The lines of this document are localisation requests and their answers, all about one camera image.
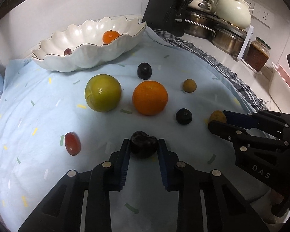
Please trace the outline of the yellow-brown longan fruit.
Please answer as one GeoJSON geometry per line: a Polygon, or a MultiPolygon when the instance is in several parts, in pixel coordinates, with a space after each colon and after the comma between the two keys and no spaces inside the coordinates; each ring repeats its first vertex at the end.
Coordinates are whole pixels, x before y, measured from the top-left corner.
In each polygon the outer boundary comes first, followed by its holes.
{"type": "Polygon", "coordinates": [[[226,115],[222,111],[214,111],[210,115],[209,122],[218,121],[222,123],[227,123],[226,115]]]}

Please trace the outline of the glass jar brown sauce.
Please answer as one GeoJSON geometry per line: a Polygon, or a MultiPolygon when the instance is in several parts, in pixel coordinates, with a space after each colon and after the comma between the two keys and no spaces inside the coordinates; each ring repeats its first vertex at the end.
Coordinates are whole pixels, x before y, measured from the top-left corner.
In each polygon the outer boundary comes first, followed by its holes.
{"type": "Polygon", "coordinates": [[[244,61],[249,64],[256,72],[259,72],[270,57],[271,47],[261,38],[256,37],[250,43],[246,58],[244,61]]]}

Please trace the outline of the dark round plum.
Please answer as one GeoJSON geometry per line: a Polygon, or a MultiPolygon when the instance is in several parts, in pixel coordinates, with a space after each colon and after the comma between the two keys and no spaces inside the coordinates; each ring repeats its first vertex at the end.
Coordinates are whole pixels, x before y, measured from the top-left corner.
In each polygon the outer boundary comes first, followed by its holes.
{"type": "Polygon", "coordinates": [[[191,123],[193,115],[188,109],[181,108],[177,111],[175,118],[179,124],[188,125],[189,123],[191,123]]]}

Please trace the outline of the brown longan fruit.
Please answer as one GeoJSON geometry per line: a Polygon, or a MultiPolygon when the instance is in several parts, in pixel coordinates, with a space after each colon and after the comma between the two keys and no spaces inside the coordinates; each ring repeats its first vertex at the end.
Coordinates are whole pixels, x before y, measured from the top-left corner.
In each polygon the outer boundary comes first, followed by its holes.
{"type": "Polygon", "coordinates": [[[183,82],[183,90],[187,93],[193,93],[197,89],[197,84],[194,80],[188,78],[183,82]]]}

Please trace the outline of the red grape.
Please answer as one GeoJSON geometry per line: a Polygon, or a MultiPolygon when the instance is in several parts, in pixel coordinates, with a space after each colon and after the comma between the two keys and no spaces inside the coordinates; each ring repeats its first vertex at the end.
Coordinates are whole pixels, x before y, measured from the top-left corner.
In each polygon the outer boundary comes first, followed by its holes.
{"type": "Polygon", "coordinates": [[[81,144],[79,137],[74,132],[68,132],[64,137],[64,143],[67,152],[71,156],[76,156],[81,151],[81,144]]]}
{"type": "Polygon", "coordinates": [[[72,53],[70,48],[64,50],[64,55],[70,55],[72,53]]]}

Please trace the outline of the large orange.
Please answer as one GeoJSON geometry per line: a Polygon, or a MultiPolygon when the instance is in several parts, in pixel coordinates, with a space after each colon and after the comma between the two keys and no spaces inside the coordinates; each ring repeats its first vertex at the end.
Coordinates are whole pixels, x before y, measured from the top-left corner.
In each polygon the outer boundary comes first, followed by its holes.
{"type": "Polygon", "coordinates": [[[133,91],[132,103],[142,115],[155,116],[165,109],[168,93],[159,82],[144,81],[133,91]]]}

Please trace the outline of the black knife block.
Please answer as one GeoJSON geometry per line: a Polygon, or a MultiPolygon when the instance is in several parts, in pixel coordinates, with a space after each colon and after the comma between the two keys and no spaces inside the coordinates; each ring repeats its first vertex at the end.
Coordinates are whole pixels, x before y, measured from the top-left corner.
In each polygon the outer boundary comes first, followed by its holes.
{"type": "Polygon", "coordinates": [[[184,34],[185,14],[193,0],[149,0],[142,21],[177,37],[184,34]]]}

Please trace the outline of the steel pot lower right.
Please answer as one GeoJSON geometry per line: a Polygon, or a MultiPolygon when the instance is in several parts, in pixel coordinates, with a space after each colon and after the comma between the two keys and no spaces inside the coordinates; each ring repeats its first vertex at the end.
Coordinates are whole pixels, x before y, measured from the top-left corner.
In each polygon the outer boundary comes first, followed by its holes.
{"type": "Polygon", "coordinates": [[[215,27],[214,31],[215,36],[211,37],[210,42],[225,53],[237,57],[244,39],[221,27],[215,27]]]}

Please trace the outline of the light blue patterned cloth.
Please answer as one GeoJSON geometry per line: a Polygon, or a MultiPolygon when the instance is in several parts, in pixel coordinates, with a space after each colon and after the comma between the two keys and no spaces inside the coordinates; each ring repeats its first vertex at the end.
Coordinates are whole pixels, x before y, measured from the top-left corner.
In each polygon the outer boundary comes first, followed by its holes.
{"type": "Polygon", "coordinates": [[[132,51],[90,70],[60,73],[41,69],[29,60],[13,60],[6,69],[0,100],[0,215],[7,229],[17,231],[38,203],[68,170],[85,172],[106,161],[136,131],[164,139],[180,160],[197,170],[219,169],[248,201],[269,188],[235,166],[231,143],[212,135],[208,119],[215,110],[255,111],[233,85],[196,55],[173,46],[147,29],[132,51]],[[137,67],[152,67],[153,81],[168,93],[165,109],[155,116],[141,115],[132,94],[141,80],[137,67]],[[121,100],[108,112],[96,112],[86,103],[85,87],[99,74],[116,78],[121,100]],[[193,93],[183,82],[197,84],[193,93]],[[188,109],[188,125],[175,115],[188,109]],[[81,151],[71,156],[64,137],[74,132],[81,151]]]}

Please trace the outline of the steel pot with lid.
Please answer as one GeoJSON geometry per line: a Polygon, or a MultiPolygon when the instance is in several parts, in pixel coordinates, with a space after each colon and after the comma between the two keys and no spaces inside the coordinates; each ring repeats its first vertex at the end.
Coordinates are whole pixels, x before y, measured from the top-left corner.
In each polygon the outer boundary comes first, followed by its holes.
{"type": "Polygon", "coordinates": [[[200,10],[209,14],[214,14],[214,8],[211,5],[211,2],[206,0],[193,0],[188,8],[200,10]]]}

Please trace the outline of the green apple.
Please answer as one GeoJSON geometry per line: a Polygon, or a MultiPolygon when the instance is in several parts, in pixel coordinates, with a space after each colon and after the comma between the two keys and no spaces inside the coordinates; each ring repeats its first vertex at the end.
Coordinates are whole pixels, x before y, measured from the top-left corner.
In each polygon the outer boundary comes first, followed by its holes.
{"type": "Polygon", "coordinates": [[[95,75],[85,87],[86,103],[96,112],[108,112],[118,106],[121,92],[121,85],[113,76],[95,75]]]}

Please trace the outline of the white metal pot rack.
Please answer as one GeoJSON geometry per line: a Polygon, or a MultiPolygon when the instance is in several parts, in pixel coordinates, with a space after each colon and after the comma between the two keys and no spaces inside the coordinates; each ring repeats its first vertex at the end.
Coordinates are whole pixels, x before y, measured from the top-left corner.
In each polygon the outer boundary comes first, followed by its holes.
{"type": "Polygon", "coordinates": [[[244,43],[242,45],[242,48],[238,54],[237,57],[233,57],[231,56],[233,59],[241,59],[247,49],[247,46],[248,44],[250,43],[250,39],[251,39],[251,35],[248,34],[248,32],[246,32],[245,30],[243,29],[239,29],[238,27],[230,24],[229,22],[215,16],[215,15],[212,15],[212,14],[209,14],[209,13],[206,13],[206,12],[203,12],[203,11],[200,11],[200,10],[196,10],[196,9],[187,9],[186,12],[196,12],[196,13],[200,13],[200,14],[203,14],[205,16],[207,16],[208,18],[210,18],[211,20],[214,21],[214,28],[215,27],[221,27],[221,28],[224,28],[230,32],[233,32],[234,34],[238,35],[239,37],[243,38],[244,39],[244,43]]]}

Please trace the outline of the small dark grape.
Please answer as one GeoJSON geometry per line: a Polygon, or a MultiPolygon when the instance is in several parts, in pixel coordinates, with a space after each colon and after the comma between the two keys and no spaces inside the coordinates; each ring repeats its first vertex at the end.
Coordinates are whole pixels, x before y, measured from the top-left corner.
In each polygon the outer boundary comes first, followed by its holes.
{"type": "Polygon", "coordinates": [[[137,68],[137,75],[143,80],[148,80],[149,78],[151,78],[152,68],[150,64],[146,62],[139,64],[137,68]]]}

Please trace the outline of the white pink dish rack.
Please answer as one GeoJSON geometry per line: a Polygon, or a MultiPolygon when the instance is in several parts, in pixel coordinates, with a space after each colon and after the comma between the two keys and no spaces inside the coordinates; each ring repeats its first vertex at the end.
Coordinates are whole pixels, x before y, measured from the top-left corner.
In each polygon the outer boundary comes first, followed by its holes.
{"type": "Polygon", "coordinates": [[[280,111],[290,114],[290,76],[280,64],[272,66],[269,94],[280,111]]]}

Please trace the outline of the white wall socket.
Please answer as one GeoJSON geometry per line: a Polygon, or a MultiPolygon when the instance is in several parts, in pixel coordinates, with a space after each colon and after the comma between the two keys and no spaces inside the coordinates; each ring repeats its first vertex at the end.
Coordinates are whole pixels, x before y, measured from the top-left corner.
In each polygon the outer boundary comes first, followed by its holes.
{"type": "Polygon", "coordinates": [[[275,16],[270,10],[266,9],[265,7],[261,6],[260,4],[252,0],[244,0],[244,1],[250,6],[249,11],[253,18],[257,19],[268,28],[273,27],[275,16]]]}

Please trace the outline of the white scalloped ceramic bowl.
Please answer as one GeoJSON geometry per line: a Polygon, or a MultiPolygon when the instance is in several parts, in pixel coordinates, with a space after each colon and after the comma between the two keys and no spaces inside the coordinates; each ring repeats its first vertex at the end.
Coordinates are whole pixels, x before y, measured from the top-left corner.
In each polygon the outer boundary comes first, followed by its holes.
{"type": "Polygon", "coordinates": [[[72,72],[91,69],[113,61],[133,49],[142,39],[147,23],[124,16],[112,19],[86,20],[81,25],[71,24],[63,32],[56,31],[49,39],[42,40],[39,48],[32,50],[32,59],[49,71],[72,72]],[[103,34],[108,30],[120,36],[110,44],[104,44],[103,34]],[[64,55],[70,48],[72,53],[64,55]]]}

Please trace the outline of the cream ceramic pot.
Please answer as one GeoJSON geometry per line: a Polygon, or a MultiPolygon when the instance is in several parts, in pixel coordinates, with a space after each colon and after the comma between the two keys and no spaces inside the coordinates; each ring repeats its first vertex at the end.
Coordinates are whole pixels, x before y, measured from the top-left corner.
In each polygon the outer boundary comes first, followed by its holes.
{"type": "Polygon", "coordinates": [[[246,29],[251,24],[250,11],[253,9],[244,0],[207,0],[213,2],[216,15],[238,27],[246,29]]]}

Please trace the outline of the steel pot on rack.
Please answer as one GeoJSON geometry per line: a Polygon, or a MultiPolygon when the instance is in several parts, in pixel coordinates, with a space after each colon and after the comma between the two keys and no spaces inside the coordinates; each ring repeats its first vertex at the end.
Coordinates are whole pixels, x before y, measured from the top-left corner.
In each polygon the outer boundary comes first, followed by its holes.
{"type": "Polygon", "coordinates": [[[184,33],[202,39],[210,39],[216,35],[214,21],[200,13],[186,12],[184,33]]]}

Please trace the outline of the small tangerine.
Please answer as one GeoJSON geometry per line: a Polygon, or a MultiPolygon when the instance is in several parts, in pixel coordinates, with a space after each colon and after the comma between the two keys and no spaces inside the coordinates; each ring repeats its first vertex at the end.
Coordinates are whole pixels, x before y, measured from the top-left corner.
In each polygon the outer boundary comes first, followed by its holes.
{"type": "Polygon", "coordinates": [[[102,41],[104,44],[110,44],[112,41],[120,36],[119,32],[114,30],[106,31],[102,36],[102,41]]]}

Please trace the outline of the red grape in bowl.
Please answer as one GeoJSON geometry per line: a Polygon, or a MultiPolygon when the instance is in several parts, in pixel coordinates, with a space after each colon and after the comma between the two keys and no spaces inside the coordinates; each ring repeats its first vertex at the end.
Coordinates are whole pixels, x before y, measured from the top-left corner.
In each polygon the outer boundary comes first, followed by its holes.
{"type": "Polygon", "coordinates": [[[72,53],[70,48],[64,50],[64,55],[70,55],[72,53]]]}

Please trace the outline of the grey checked cloth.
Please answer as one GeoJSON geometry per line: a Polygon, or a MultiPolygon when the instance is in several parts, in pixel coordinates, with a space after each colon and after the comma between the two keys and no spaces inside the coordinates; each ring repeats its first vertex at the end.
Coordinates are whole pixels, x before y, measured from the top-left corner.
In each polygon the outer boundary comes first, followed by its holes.
{"type": "Polygon", "coordinates": [[[200,48],[197,48],[193,43],[182,40],[179,37],[170,34],[169,32],[155,28],[153,28],[153,31],[167,43],[184,49],[208,63],[221,76],[223,76],[233,85],[237,93],[240,94],[255,111],[268,110],[265,101],[261,98],[258,98],[249,85],[241,80],[236,73],[232,72],[228,67],[224,66],[220,61],[216,60],[212,55],[209,55],[200,48]]]}

